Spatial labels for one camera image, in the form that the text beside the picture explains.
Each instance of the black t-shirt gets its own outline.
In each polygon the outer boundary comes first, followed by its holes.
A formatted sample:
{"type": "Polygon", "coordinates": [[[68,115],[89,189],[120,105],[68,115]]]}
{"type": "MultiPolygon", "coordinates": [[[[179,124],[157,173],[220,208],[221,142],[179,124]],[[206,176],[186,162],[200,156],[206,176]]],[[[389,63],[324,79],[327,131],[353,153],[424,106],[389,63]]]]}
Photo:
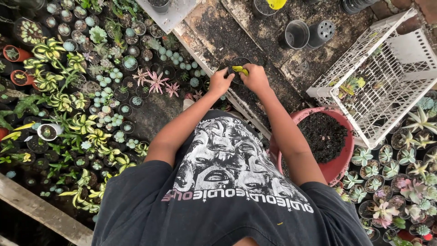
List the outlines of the black t-shirt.
{"type": "Polygon", "coordinates": [[[106,186],[93,246],[370,246],[355,208],[318,182],[284,178],[256,132],[209,111],[178,151],[106,186]]]}

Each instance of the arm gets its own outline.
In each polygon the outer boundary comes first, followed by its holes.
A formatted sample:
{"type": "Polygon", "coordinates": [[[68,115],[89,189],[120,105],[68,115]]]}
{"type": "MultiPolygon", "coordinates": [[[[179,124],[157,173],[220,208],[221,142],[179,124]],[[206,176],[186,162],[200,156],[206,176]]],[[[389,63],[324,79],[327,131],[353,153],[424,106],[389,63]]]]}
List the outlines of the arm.
{"type": "Polygon", "coordinates": [[[234,74],[224,78],[227,68],[211,76],[209,91],[161,129],[150,143],[145,162],[160,160],[174,166],[177,150],[193,132],[212,105],[228,90],[234,74]]]}
{"type": "Polygon", "coordinates": [[[298,186],[310,181],[326,184],[305,137],[270,88],[264,68],[250,63],[243,67],[249,76],[240,72],[240,77],[265,108],[276,143],[290,169],[290,179],[298,186]]]}

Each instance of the person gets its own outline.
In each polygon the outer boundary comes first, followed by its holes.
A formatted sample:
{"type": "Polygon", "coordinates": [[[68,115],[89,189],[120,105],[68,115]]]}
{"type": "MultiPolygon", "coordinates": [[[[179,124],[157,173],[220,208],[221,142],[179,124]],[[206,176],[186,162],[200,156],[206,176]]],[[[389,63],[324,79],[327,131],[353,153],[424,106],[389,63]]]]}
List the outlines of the person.
{"type": "Polygon", "coordinates": [[[327,186],[263,67],[243,67],[292,182],[248,124],[210,110],[234,78],[220,70],[209,91],[156,135],[142,165],[108,181],[93,246],[371,245],[353,204],[327,186]]]}

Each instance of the person's right hand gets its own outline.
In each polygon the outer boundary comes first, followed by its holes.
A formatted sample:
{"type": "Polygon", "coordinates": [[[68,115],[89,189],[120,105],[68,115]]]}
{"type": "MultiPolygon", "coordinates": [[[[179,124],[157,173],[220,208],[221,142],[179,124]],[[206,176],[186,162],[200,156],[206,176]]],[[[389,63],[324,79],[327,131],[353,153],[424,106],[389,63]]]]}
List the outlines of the person's right hand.
{"type": "Polygon", "coordinates": [[[258,96],[263,92],[269,91],[269,80],[262,66],[247,63],[243,68],[249,71],[249,75],[246,76],[243,72],[239,72],[241,80],[251,91],[258,96]]]}

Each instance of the white plastic basket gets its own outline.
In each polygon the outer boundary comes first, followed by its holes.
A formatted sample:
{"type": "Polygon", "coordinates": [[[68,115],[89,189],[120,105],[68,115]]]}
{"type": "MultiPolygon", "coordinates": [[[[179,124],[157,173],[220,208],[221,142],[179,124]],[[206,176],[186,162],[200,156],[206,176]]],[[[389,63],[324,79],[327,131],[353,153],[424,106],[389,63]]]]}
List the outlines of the white plastic basket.
{"type": "Polygon", "coordinates": [[[410,9],[374,23],[307,90],[320,105],[338,106],[355,129],[355,142],[374,148],[403,116],[437,82],[437,58],[422,30],[398,35],[396,28],[417,14],[410,9]],[[369,56],[382,45],[377,57],[369,56]],[[368,59],[365,68],[360,68],[368,59]],[[339,87],[353,73],[366,75],[366,85],[355,90],[351,115],[338,97],[339,87]],[[338,82],[329,86],[332,81],[338,82]],[[383,81],[374,89],[372,85],[383,81]]]}

